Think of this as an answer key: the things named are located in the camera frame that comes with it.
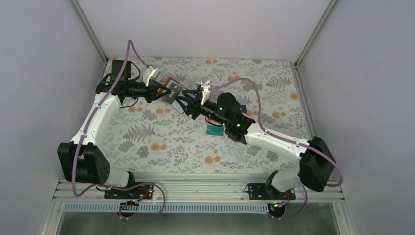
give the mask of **white wall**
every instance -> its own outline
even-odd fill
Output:
[[[296,61],[330,0],[78,0],[107,56]]]
[[[3,1],[0,22],[0,234],[32,235],[103,62],[68,0]]]
[[[414,234],[415,1],[341,0],[300,65],[358,234]]]

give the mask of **gray leaf print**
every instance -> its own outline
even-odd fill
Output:
[[[218,63],[218,65],[220,67],[233,68],[233,65],[232,64],[228,64],[228,63]]]
[[[287,164],[283,163],[279,166],[279,168],[285,168],[285,169],[290,169],[294,167],[294,163],[292,162],[287,162]]]
[[[148,152],[148,147],[147,146],[141,146],[138,151],[137,151],[137,155],[140,158],[147,158],[149,152]]]
[[[154,127],[151,128],[150,124],[148,127],[142,124],[142,127],[136,124],[131,127],[122,137],[131,141],[144,141],[145,138],[151,137],[154,134]]]
[[[173,72],[173,73],[167,73],[166,75],[164,75],[164,81],[166,81],[169,77],[173,78],[176,81],[179,82],[183,82],[186,81],[186,77],[184,74],[182,74],[182,72],[180,72],[180,74]]]
[[[238,102],[241,103],[242,105],[250,105],[252,102],[249,100],[249,97],[246,97],[246,95],[244,95],[244,97],[242,97],[241,95],[237,94],[238,96]]]
[[[173,123],[174,121],[172,119],[162,119],[162,120],[154,121],[154,125],[159,125],[159,126],[169,126]]]
[[[134,144],[131,141],[126,141],[124,143],[121,143],[118,147],[118,150],[123,151],[124,153],[128,151],[131,147],[133,147]]]
[[[263,163],[264,163],[264,161],[255,160],[255,162],[253,162],[253,161],[252,162],[249,162],[248,165],[245,167],[245,169],[248,169],[248,168],[253,169],[254,166],[259,167]]]
[[[189,137],[189,136],[174,137],[173,139],[174,139],[174,141],[181,142],[181,143],[193,143],[193,142],[196,141],[194,138]]]
[[[220,163],[223,167],[227,167],[231,170],[241,170],[242,168],[244,168],[243,165],[240,165],[237,162],[220,162]]]
[[[249,155],[256,156],[256,154],[258,153],[259,150],[261,150],[260,147],[255,146],[255,145],[251,145],[251,146],[248,147],[246,152]]]
[[[276,162],[278,161],[278,154],[268,150],[266,158],[268,158],[271,162]]]
[[[171,163],[171,160],[169,158],[163,158],[163,159],[162,158],[157,158],[155,160],[150,160],[147,164],[164,166],[164,165],[167,165],[169,163]]]
[[[142,117],[144,119],[149,119],[150,121],[152,121],[152,120],[156,120],[158,116],[152,113],[149,109],[146,109],[144,110]]]
[[[285,91],[285,87],[289,85],[291,85],[291,81],[286,76],[284,76],[284,78],[280,76],[278,76],[278,78],[272,77],[266,84],[267,87],[278,88],[280,90],[282,88],[283,91]]]
[[[267,124],[274,124],[275,119],[268,116],[268,114],[261,114],[261,121]]]
[[[211,63],[206,63],[209,58],[143,59],[162,71],[160,82],[172,77],[185,86],[192,85],[190,89],[196,88],[196,82],[208,79],[212,85],[220,86],[229,76],[252,78],[260,90],[264,107],[260,118],[264,125],[294,137],[307,135],[299,99],[290,98],[296,88],[288,61],[211,58]],[[145,69],[137,58],[130,60]],[[111,63],[106,72],[111,72]],[[223,92],[231,92],[238,102],[248,105],[252,113],[258,110],[254,107],[256,95],[249,83],[237,82],[223,90],[212,91],[210,100],[216,102]],[[235,143],[226,136],[207,135],[203,117],[192,120],[161,102],[144,103],[137,104],[137,112],[127,109],[116,112],[105,129],[105,151],[111,153],[111,164],[140,172],[217,174],[271,173],[279,169],[278,166],[282,169],[292,166],[267,149],[259,151],[256,147]],[[163,115],[156,113],[160,108]],[[280,118],[277,114],[274,118],[272,112],[278,112]],[[152,151],[150,145],[156,147],[156,144],[158,151]],[[211,160],[208,161],[210,164],[205,162],[207,156],[213,159],[212,163]]]
[[[214,77],[222,78],[225,76],[225,71],[219,68],[212,68],[212,70],[209,72],[207,76],[210,78],[214,78]]]
[[[242,83],[242,84],[244,84],[244,85],[242,86],[242,89],[243,89],[244,91],[246,91],[246,92],[251,91],[251,90],[253,90],[253,89],[254,89],[254,88],[252,87],[251,83],[249,83],[249,82],[247,82],[247,81],[241,81],[241,83]],[[255,82],[255,86],[256,86],[256,88],[257,88],[259,91],[261,91],[261,90],[263,89],[262,85],[261,85],[261,84],[259,84],[259,83],[257,83],[257,82]]]

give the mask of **floral pattern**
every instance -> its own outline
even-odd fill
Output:
[[[110,58],[105,73],[111,71]],[[130,57],[140,69],[145,67]],[[253,80],[261,95],[262,121],[284,134],[307,138],[299,96],[288,61],[148,57],[144,60],[161,70],[159,79],[173,77],[190,89],[210,79],[219,86],[240,77]],[[132,67],[132,77],[138,71]],[[234,83],[211,93],[210,100],[231,92],[247,106],[246,115],[258,120],[258,101],[247,82]],[[134,101],[126,99],[123,106]],[[135,106],[120,109],[106,127],[104,148],[111,153],[114,167],[135,172],[178,173],[270,173],[294,167],[274,152],[258,146],[235,143],[226,135],[206,134],[207,123],[200,116],[192,120],[162,102],[148,104],[139,99]]]

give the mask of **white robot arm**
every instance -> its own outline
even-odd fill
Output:
[[[95,102],[88,117],[111,85],[111,82],[103,81],[97,86]],[[242,105],[236,101],[232,94],[222,93],[219,95],[217,103],[214,103],[209,100],[209,88],[210,82],[207,81],[199,85],[196,90],[182,91],[183,96],[177,96],[176,101],[181,105],[185,114],[191,116],[192,119],[204,115],[223,124],[225,134],[233,141],[268,149],[295,164],[294,168],[273,172],[266,182],[268,188],[277,192],[285,192],[291,188],[307,186],[314,191],[323,191],[333,170],[333,165],[304,147],[304,145],[313,146],[334,160],[323,140],[317,137],[311,141],[297,139],[272,130],[264,132],[258,123],[241,113]],[[159,89],[163,89],[165,92],[158,94]],[[147,102],[151,102],[170,92],[170,89],[154,80],[150,80],[148,83],[147,81],[119,82],[91,120],[81,146],[80,156],[78,156],[76,181],[117,187],[133,185],[135,182],[131,172],[116,169],[109,164],[107,156],[110,153],[102,147],[104,128],[108,126],[124,98],[144,97]],[[74,150],[84,133],[86,122],[69,143],[61,143],[58,147],[58,156],[68,181],[71,181]],[[292,143],[276,139],[268,133],[275,133],[291,140]]]

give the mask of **purple cable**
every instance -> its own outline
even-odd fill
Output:
[[[131,220],[150,220],[150,219],[154,219],[154,218],[158,217],[158,216],[159,216],[159,215],[163,212],[163,210],[164,210],[164,208],[165,208],[165,206],[166,206],[166,195],[164,194],[163,189],[162,189],[160,186],[158,186],[158,185],[156,185],[156,184],[153,184],[153,183],[142,183],[142,184],[134,185],[134,186],[129,187],[129,188],[118,188],[118,187],[112,187],[113,189],[116,189],[116,190],[120,190],[120,191],[128,191],[128,190],[131,190],[131,189],[134,189],[134,188],[137,188],[137,187],[143,186],[143,185],[153,185],[154,187],[158,188],[158,189],[160,190],[160,192],[163,194],[163,205],[161,206],[160,211],[159,211],[157,214],[153,215],[153,216],[150,216],[150,217],[148,217],[148,218],[131,218]],[[120,208],[119,208],[119,211],[118,211],[118,215],[119,215],[119,217],[120,217],[120,218],[126,218],[127,220],[130,220],[130,218],[129,218],[129,217],[124,217],[124,216],[122,216],[122,215],[121,215],[121,211],[122,211],[124,208],[126,208],[126,207],[132,207],[132,206],[136,206],[136,205],[124,205],[124,206],[120,207]]]
[[[307,207],[307,203],[308,203],[308,194],[307,194],[307,191],[305,190],[305,187],[302,187],[302,189],[304,190],[305,198],[304,198],[304,204],[302,205],[301,210],[292,216],[289,216],[286,218],[278,218],[277,220],[294,219],[294,218],[297,218],[300,214],[302,214],[305,211],[305,208]],[[267,214],[269,217],[271,217],[271,219],[274,219],[274,217],[269,212],[267,212]]]
[[[296,145],[298,144],[299,146],[304,147],[304,148],[307,148],[307,149],[310,149],[311,151],[313,151],[313,152],[319,154],[320,156],[322,156],[329,163],[331,163],[334,166],[334,168],[336,168],[336,170],[337,170],[337,172],[339,173],[339,176],[340,176],[340,180],[339,180],[339,182],[337,184],[327,184],[327,186],[328,187],[338,187],[338,186],[342,185],[342,183],[343,183],[343,173],[340,171],[340,169],[337,166],[337,164],[333,160],[331,160],[327,155],[325,155],[324,153],[322,153],[321,151],[319,151],[316,148],[313,148],[313,147],[308,146],[308,145],[303,144],[303,143],[297,143],[296,141],[293,141],[293,140],[290,140],[290,139],[287,139],[287,138],[278,136],[278,135],[276,135],[274,133],[267,132],[265,130],[265,127],[262,125],[262,120],[261,120],[261,98],[259,97],[259,91],[258,91],[258,88],[256,88],[255,82],[253,82],[249,78],[241,77],[241,78],[235,79],[235,80],[233,80],[231,82],[228,82],[228,83],[226,83],[226,84],[224,84],[222,86],[212,87],[212,88],[210,88],[210,90],[211,91],[220,90],[220,89],[222,89],[222,88],[224,88],[226,86],[229,86],[230,84],[232,84],[234,82],[238,82],[238,81],[247,81],[247,82],[249,82],[254,87],[254,90],[255,90],[255,93],[256,93],[256,97],[258,98],[258,124],[259,124],[259,127],[261,127],[261,129],[265,133],[267,133],[268,135],[270,135],[270,136],[272,136],[274,138],[277,138],[279,140],[285,141],[287,143],[296,144]]]
[[[148,67],[148,65],[144,62],[144,60],[142,60],[142,59],[141,59],[141,57],[138,55],[138,53],[137,53],[136,49],[134,48],[133,41],[128,40],[128,44],[127,44],[127,51],[126,51],[126,53],[125,53],[124,63],[122,63],[121,70],[120,70],[120,72],[118,73],[118,76],[117,76],[117,78],[115,79],[115,81],[114,81],[113,85],[110,87],[110,89],[107,91],[107,93],[106,93],[106,94],[104,95],[104,97],[101,99],[101,101],[98,103],[98,106],[97,106],[97,107],[95,107],[95,109],[91,112],[91,115],[89,116],[89,118],[87,119],[87,122],[85,123],[84,133],[81,135],[81,138],[79,139],[78,146],[76,147],[75,154],[74,154],[74,158],[73,158],[72,178],[71,178],[71,180],[72,180],[72,192],[73,192],[73,195],[74,195],[75,197],[80,197],[80,196],[82,196],[82,195],[83,195],[86,191],[88,191],[90,188],[92,188],[92,187],[96,186],[96,185],[90,185],[90,186],[88,186],[86,189],[84,189],[81,193],[77,193],[77,192],[76,192],[75,179],[76,179],[76,166],[77,166],[77,164],[78,164],[78,155],[79,155],[79,152],[80,152],[80,150],[81,150],[81,145],[82,145],[82,142],[84,141],[84,138],[85,138],[85,136],[86,136],[86,134],[87,134],[87,132],[88,132],[88,127],[90,126],[90,124],[91,124],[91,122],[92,122],[93,117],[95,116],[95,114],[96,114],[96,112],[98,111],[99,107],[101,107],[101,105],[105,102],[105,100],[106,100],[106,99],[108,98],[108,96],[111,94],[111,92],[113,91],[114,87],[117,85],[118,81],[119,81],[119,80],[120,80],[120,78],[121,78],[122,72],[124,71],[125,66],[126,66],[126,64],[127,64],[127,61],[128,61],[128,55],[130,54],[130,47],[132,47],[132,48],[133,48],[133,51],[134,51],[134,53],[136,54],[137,58],[138,58],[138,59],[139,59],[139,60],[140,60],[140,61],[144,64],[144,66]]]
[[[140,62],[146,67],[148,68],[148,64],[138,55],[136,48],[134,47],[133,41],[128,40],[128,43],[131,43],[131,47],[133,48],[134,54],[136,55],[136,57],[140,60]]]

